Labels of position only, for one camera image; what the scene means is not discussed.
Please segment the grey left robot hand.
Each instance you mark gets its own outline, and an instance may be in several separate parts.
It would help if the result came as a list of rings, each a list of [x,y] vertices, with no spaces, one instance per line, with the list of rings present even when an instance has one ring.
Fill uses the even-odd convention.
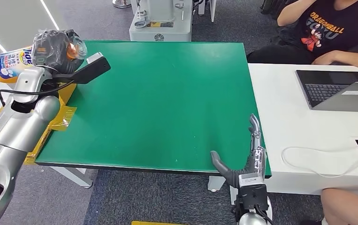
[[[74,30],[39,30],[32,43],[32,64],[72,74],[87,55],[84,41]]]

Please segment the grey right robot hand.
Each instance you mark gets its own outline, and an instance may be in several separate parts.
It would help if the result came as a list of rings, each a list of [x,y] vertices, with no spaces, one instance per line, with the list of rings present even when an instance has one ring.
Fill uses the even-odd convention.
[[[249,132],[251,134],[251,146],[246,164],[241,170],[229,169],[220,159],[216,151],[211,151],[211,160],[214,167],[226,182],[234,188],[240,187],[240,175],[257,174],[262,180],[265,178],[266,169],[266,149],[262,146],[262,132],[258,118],[252,113],[249,121],[251,126]]]

